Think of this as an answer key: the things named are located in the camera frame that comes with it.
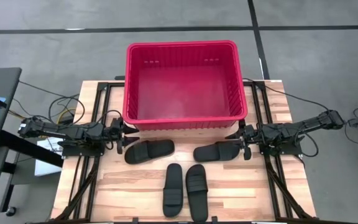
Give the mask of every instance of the red plastic basket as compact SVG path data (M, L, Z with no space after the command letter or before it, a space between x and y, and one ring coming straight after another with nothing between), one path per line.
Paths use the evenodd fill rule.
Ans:
M247 115L233 41L132 44L124 120L139 130L226 128Z

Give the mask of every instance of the black slide sandal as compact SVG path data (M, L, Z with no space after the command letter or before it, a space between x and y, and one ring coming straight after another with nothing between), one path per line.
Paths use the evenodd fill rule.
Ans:
M166 217L174 217L183 207L183 179L181 166L170 164L167 168L163 190L162 210Z
M197 162L230 161L240 153L240 145L232 141L216 142L208 146L197 147L193 151Z
M131 146L125 152L125 162L140 164L173 153L175 145L172 140L143 141Z
M194 165L187 171L186 188L191 218L194 222L205 222L208 218L208 186L203 165Z

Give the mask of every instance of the wooden table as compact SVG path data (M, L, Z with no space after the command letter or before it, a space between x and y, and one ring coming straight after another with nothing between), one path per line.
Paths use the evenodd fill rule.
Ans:
M84 81L82 84L80 101L85 106L85 115L81 123L91 121L98 82L105 81ZM278 91L284 91L281 81L266 81L266 85ZM246 123L255 125L257 121L252 92L250 87L244 87L244 90L249 111ZM286 96L269 89L267 93L273 122L291 122ZM112 88L108 109L122 111L123 95L123 87ZM103 108L103 99L102 95L99 116ZM264 111L261 95L259 99L261 109ZM82 107L78 106L75 119L81 114ZM115 113L109 113L106 124L110 124L116 116ZM196 164L193 160L193 150L196 147L223 140L224 136L235 132L237 128L238 125L235 124L227 129L146 131L133 134L132 136L140 136L141 140L172 139L175 143L175 152L171 156L139 165L126 164L124 155L117 154L115 148L112 151L106 150L100 161L91 221L131 222L133 217L139 217L140 221L191 221L186 191L184 191L184 206L180 214L175 218L165 218L163 215L162 189L165 184L167 166L174 162L179 163L183 169L184 180L186 171ZM259 148L256 145L251 145L251 151L252 159L249 161L243 159L242 151L232 161L203 164L209 188L209 217L217 216L219 221L274 220L264 158L259 154ZM59 215L67 206L77 159L77 157L65 159L52 218ZM307 213L315 215L303 164L294 156L282 156L282 163L289 191ZM285 216L283 199L278 189L277 192L281 214ZM85 192L80 217L85 216L87 196L88 193Z

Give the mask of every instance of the desk leg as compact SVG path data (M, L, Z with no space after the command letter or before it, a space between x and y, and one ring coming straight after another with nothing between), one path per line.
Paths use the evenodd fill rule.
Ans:
M12 193L13 193L13 188L15 185L13 184L9 184L6 189L5 189L5 193L4 196L2 198L2 202L0 205L0 212L6 212L9 206L9 202L11 201L11 197L12 197Z
M63 159L56 153L44 149L36 144L32 144L25 139L19 138L14 134L1 130L0 146L7 146L16 152L23 153L49 164L62 167Z
M4 166L2 167L1 172L5 172L8 174L14 174L16 170L16 164L5 162Z

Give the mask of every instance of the black metal frame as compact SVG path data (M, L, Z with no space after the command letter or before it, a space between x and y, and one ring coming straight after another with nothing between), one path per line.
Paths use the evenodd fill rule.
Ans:
M92 122L96 121L96 118L98 116L99 106L100 106L101 93L102 93L102 91L105 91L103 109L102 109L103 117L101 119L101 123L106 125L106 119L107 119L106 113L109 108L109 100L110 100L110 93L111 93L112 87L124 87L124 82L119 82L119 83L99 82L98 83L98 87L96 88L96 96L95 96L95 100L94 100L93 111L92 111L92 119L91 119ZM86 171L88 170L89 159L90 159L89 156L84 157L84 162L83 162L83 166L82 166L82 170L81 170L81 174L80 174L81 176L80 176L79 186L81 186L85 182ZM100 161L100 157L94 158L94 163L97 163L96 164L97 172L99 171L99 161ZM97 181L96 178L93 179L92 182L90 183L90 187L89 187L88 203L86 204L86 211L85 211L85 218L87 220L90 220L91 215L92 215L92 207L93 207L94 193L95 193L95 189L96 189L96 181ZM78 204L76 205L75 210L74 210L74 216L73 216L74 219L79 218L81 203L82 203L82 200L80 199L80 201L78 202Z
M265 87L265 82L264 81L257 81L257 82L248 82L248 81L243 81L243 85L244 86L249 86L251 87L252 90L252 97L254 99L254 106L255 106L255 112L257 115L257 122L259 124L263 123L263 118L262 118L262 112L260 109L260 104L259 104L259 97L258 97L258 89L261 91L262 93L262 99L263 99L263 104L264 104L264 108L265 108L265 112L266 112L266 119L268 123L273 123L273 119L272 119L272 114L270 111L270 106L269 106L269 99L267 96L267 91L266 91L266 87ZM95 104L94 104L94 108L93 108L93 114L92 114L92 120L95 121L96 120L96 116L98 113L98 108L99 108L99 104L100 104L100 95L101 92L103 90L106 90L106 94L104 96L104 105L103 105L103 112L102 112L102 122L103 124L106 123L106 113L108 111L108 103L109 103L109 99L110 99L110 93L111 93L111 88L112 87L123 87L124 86L124 82L119 82L119 83L98 83L98 87L97 87L97 92L96 92L96 99L95 99ZM269 190L270 190L270 196L272 198L272 207L273 207L273 212L274 212L274 217L275 217L275 221L274 222L286 222L287 224L299 224L299 223L315 223L315 224L337 224L337 223L344 223L344 222L334 222L334 221L324 221L324 220L319 220L318 218L312 217L310 215L308 215L301 207L300 205L296 202L296 200L292 197L291 193L288 191L287 189L287 185L285 183L285 176L284 176L284 171L283 171L283 167L282 167L282 162L281 162L281 158L280 155L275 155L275 165L277 167L277 173L274 171L273 165L272 165L272 161L270 159L270 152L267 146L264 145L259 145L259 149L260 149L260 153L264 156L264 161L265 161L265 168L267 171L267 177L268 177L268 184L269 184ZM87 176L87 178L85 179L85 175L86 175L86 171L88 169L88 162L83 165L84 169L82 169L81 171L81 180L80 180L80 186L78 189L78 192L76 193L76 195L73 197L73 199L70 200L67 208L65 209L65 211L63 211L63 213L61 215L59 215L57 217L56 220L50 220L49 222L46 223L89 223L91 222L91 212L92 212L92 207L93 207L93 199L94 199L94 193L96 191L96 179L97 179L97 174L98 174L98 169L99 169L99 156L95 157L94 159L94 164L92 167L91 172L89 173L89 175ZM89 186L89 195L88 195L88 203L86 206L86 213L85 213L85 218L79 218L79 213L80 213L80 205L81 205L81 198L85 192L85 190L87 189L87 186ZM278 204L278 198L277 198L277 192L276 192L276 188L275 186L277 186L282 195L283 195L283 199L284 199L284 206L285 206L285 211L286 211L286 217L281 217L280 215L280 207ZM74 207L76 207L75 209L75 216L73 217L72 220L68 220L70 213L72 211L72 209L74 209ZM296 215L298 216L298 218L293 218L293 214L292 214L292 210L295 211ZM139 219L137 217L133 218L132 222L114 222L114 223L119 223L119 224L139 224L139 223L158 223L158 224L180 224L180 223L193 223L193 222L139 222ZM205 222L205 223L211 223L211 224L218 224L218 223L226 223L226 224L248 224L248 223L255 223L255 222L218 222L218 218L217 217L213 217L213 221L212 222Z
M266 116L267 116L267 122L272 123L273 119L272 119L272 114L271 114L271 111L270 111L267 92L266 92L266 88L264 88L265 82L263 82L263 81L260 81L260 82L247 82L247 81L244 81L243 85L244 86L249 86L252 89L252 97L254 99L254 106L255 106L255 111L256 111L258 123L262 124L263 123L263 118L262 118L262 112L260 110L260 105L259 105L259 97L258 97L258 94L257 94L257 87L262 92L262 98L263 98L264 108L265 108L265 112L266 112ZM96 116L97 116L98 108L99 108L99 104L100 104L100 96L101 96L101 92L103 90L106 91L106 94L104 96L104 105L103 105L102 114L105 114L107 112L112 87L124 87L124 82L119 82L119 83L98 83L97 92L96 92L96 98L95 98L95 104L94 104L93 113L92 113L92 121L96 121ZM106 117L102 118L102 123L103 124L106 123ZM264 153L264 147L263 146L260 146L260 153L264 155L266 168L268 166L271 166L272 162L270 160L270 154L269 153ZM284 176L284 171L283 171L280 155L275 156L275 162L276 162L276 167L277 167L277 170L278 170L278 178L283 183L283 186L286 189L285 176ZM83 182L85 181L85 175L86 175L87 168L88 168L88 163L83 165L83 169L81 171L81 179L80 179L81 184L83 184ZM267 176L268 176L268 184L269 184L270 194L271 194L271 198L272 198L273 212L274 212L275 219L277 220L278 218L281 218L281 215L280 215L280 209L279 209L279 204L278 204L277 192L276 192L276 188L275 188L275 181L269 175L268 170L267 170ZM91 212L92 212L92 207L93 207L93 199L94 199L95 188L96 188L96 179L94 179L92 181L92 183L90 185L90 188L89 188L88 203L87 203L87 206L86 206L86 214L85 214L85 219L86 220L90 220L90 218L91 218ZM80 205L81 205L81 201L77 205L78 209L75 210L75 212L77 212L77 214L80 213L80 209L79 209ZM291 205L290 205L290 203L288 202L288 200L286 198L284 198L284 205L285 205L285 210L286 210L287 217L292 218L293 216L292 216ZM163 223L163 224L175 223L175 224L177 224L177 222L158 222L158 223ZM250 222L219 222L219 223L250 223Z

